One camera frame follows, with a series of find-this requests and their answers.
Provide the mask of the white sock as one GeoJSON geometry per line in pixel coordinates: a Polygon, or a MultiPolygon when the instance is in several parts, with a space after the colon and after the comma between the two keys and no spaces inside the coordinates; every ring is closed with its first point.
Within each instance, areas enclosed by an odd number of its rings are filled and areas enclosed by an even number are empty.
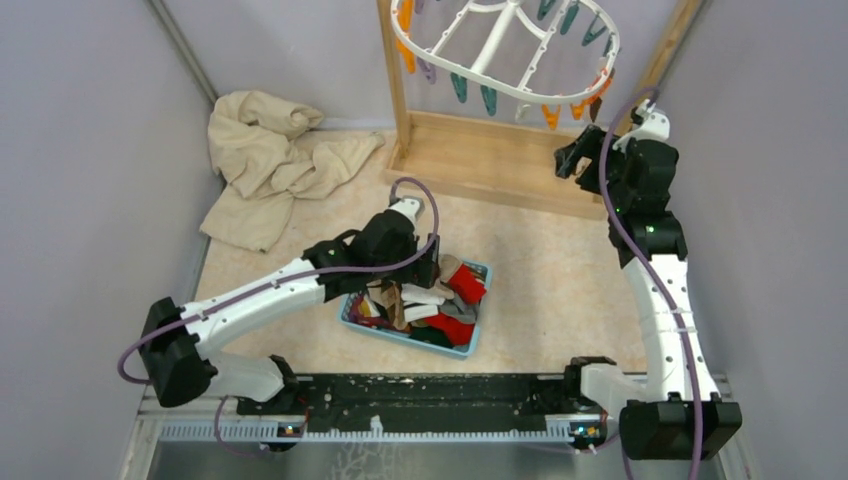
{"type": "Polygon", "coordinates": [[[437,316],[440,313],[439,308],[446,301],[438,292],[411,284],[402,284],[400,293],[403,319],[407,324],[437,316]]]}

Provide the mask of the brown beige sock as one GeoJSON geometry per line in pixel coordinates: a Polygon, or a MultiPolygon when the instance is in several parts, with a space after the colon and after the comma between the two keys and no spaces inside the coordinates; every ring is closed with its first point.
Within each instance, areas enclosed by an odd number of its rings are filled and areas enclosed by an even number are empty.
{"type": "Polygon", "coordinates": [[[596,122],[600,110],[602,108],[603,98],[598,96],[592,100],[589,104],[589,119],[591,122],[596,122]]]}

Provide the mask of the grey sock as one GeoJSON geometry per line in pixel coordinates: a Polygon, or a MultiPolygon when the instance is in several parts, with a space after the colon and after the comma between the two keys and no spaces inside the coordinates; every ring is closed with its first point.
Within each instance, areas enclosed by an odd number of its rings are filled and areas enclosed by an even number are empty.
{"type": "Polygon", "coordinates": [[[446,299],[438,306],[438,310],[440,313],[466,325],[475,324],[479,316],[479,306],[477,304],[467,303],[459,296],[446,299]]]}

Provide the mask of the red santa sock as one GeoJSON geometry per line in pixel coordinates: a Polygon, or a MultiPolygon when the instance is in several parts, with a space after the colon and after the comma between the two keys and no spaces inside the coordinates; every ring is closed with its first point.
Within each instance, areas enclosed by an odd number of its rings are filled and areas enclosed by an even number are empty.
{"type": "Polygon", "coordinates": [[[429,327],[439,330],[447,339],[447,344],[450,347],[468,345],[472,340],[475,329],[473,324],[462,323],[444,313],[427,317],[424,322],[429,327]]]}

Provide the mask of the beige red dotted sock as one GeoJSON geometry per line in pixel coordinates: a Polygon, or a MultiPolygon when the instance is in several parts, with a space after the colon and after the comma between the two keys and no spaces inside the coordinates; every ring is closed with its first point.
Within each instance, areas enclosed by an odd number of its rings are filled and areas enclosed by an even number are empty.
{"type": "Polygon", "coordinates": [[[459,298],[465,304],[471,305],[478,304],[487,293],[484,278],[458,257],[440,255],[438,273],[433,292],[439,298],[459,298]]]}

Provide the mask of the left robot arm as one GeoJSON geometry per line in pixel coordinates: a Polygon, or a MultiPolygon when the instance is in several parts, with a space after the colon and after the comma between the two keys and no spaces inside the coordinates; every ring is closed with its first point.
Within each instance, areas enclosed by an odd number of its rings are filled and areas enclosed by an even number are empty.
{"type": "Polygon", "coordinates": [[[375,282],[433,286],[439,236],[431,233],[420,245],[415,226],[408,215],[387,209],[363,229],[321,241],[280,270],[225,294],[183,306],[170,297],[154,302],[136,349],[159,404],[174,408],[202,396],[230,396],[277,414],[292,411],[300,388],[282,357],[250,358],[224,347],[289,313],[375,282]]]}

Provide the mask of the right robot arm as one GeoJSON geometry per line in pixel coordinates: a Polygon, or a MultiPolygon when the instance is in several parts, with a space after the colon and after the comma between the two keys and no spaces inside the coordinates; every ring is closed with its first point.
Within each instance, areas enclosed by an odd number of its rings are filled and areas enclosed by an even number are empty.
{"type": "Polygon", "coordinates": [[[625,135],[588,126],[555,151],[555,174],[576,178],[603,197],[609,240],[634,294],[647,354],[639,383],[607,357],[575,357],[563,398],[576,412],[601,408],[618,424],[630,460],[712,459],[743,423],[740,406],[722,399],[698,339],[687,285],[688,249],[669,210],[679,161],[667,144],[670,121],[636,108],[625,135]]]}

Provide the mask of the pile of socks in basket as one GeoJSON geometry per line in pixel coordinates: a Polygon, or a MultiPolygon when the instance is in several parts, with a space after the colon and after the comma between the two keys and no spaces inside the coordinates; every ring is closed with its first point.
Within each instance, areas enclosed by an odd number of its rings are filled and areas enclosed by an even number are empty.
{"type": "Polygon", "coordinates": [[[480,320],[480,308],[486,295],[477,304],[479,316],[477,322],[473,324],[475,329],[471,342],[464,346],[450,347],[445,336],[439,330],[429,327],[424,320],[409,324],[404,321],[400,290],[401,285],[383,283],[354,295],[352,304],[342,315],[343,321],[349,325],[410,341],[416,345],[427,345],[456,352],[465,352],[471,347],[480,320]]]}

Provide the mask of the wooden hanger stand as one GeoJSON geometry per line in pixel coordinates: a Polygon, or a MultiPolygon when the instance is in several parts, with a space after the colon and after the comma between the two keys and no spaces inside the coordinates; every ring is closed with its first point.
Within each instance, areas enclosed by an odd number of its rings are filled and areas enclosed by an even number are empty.
{"type": "Polygon", "coordinates": [[[456,197],[510,205],[572,217],[599,220],[603,217],[602,201],[578,187],[568,186],[554,173],[554,151],[575,140],[575,135],[556,126],[548,130],[467,117],[409,110],[406,105],[400,58],[411,58],[431,68],[450,73],[459,91],[473,81],[483,89],[485,103],[491,105],[499,94],[512,97],[522,106],[538,104],[575,105],[599,100],[608,84],[614,62],[620,51],[620,33],[612,18],[594,1],[585,7],[602,20],[610,35],[609,50],[600,60],[598,79],[581,92],[569,95],[541,95],[527,84],[537,70],[558,24],[572,17],[580,2],[570,1],[559,8],[546,28],[541,28],[522,9],[519,1],[501,1],[484,5],[467,2],[456,14],[432,46],[423,48],[408,35],[408,23],[414,10],[411,1],[380,1],[377,4],[386,68],[392,97],[397,139],[386,175],[395,183],[413,177],[430,190],[456,197]],[[494,13],[497,16],[480,54],[470,67],[464,67],[441,56],[440,52],[465,18],[471,13],[494,13]],[[520,82],[511,86],[485,71],[503,41],[509,24],[517,20],[539,41],[520,82]]]}

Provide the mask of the white oval clip hanger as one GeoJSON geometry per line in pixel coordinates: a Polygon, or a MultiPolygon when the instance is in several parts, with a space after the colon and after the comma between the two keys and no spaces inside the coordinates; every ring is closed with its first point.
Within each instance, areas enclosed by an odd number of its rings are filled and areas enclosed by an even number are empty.
{"type": "Polygon", "coordinates": [[[622,40],[595,1],[389,1],[402,69],[445,80],[465,103],[478,88],[495,113],[509,97],[554,107],[588,103],[612,82],[622,40]]]}

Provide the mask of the blue plastic basket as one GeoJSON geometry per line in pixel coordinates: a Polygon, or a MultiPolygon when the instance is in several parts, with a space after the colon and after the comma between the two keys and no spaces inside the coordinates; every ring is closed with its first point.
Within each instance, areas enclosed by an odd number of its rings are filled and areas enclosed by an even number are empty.
{"type": "Polygon", "coordinates": [[[342,300],[339,321],[350,329],[409,347],[465,359],[482,332],[492,269],[450,258],[453,269],[433,287],[374,287],[342,300]]]}

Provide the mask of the beige crumpled cloth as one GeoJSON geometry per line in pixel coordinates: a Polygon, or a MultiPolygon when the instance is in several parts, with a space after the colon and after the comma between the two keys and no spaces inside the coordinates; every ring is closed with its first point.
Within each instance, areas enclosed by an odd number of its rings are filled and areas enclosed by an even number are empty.
{"type": "Polygon", "coordinates": [[[280,239],[297,200],[327,198],[385,143],[376,132],[300,148],[297,140],[323,119],[312,106],[262,91],[219,97],[209,117],[207,139],[211,168],[226,186],[200,232],[265,253],[280,239]]]}

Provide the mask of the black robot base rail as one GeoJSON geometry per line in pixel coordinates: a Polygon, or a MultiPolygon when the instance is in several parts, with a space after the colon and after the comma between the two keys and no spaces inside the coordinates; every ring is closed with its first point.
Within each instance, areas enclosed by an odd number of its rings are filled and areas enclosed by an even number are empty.
{"type": "Polygon", "coordinates": [[[304,416],[312,433],[359,433],[378,418],[387,433],[565,434],[603,426],[597,406],[566,395],[560,374],[313,374],[273,399],[237,402],[243,416],[304,416]]]}

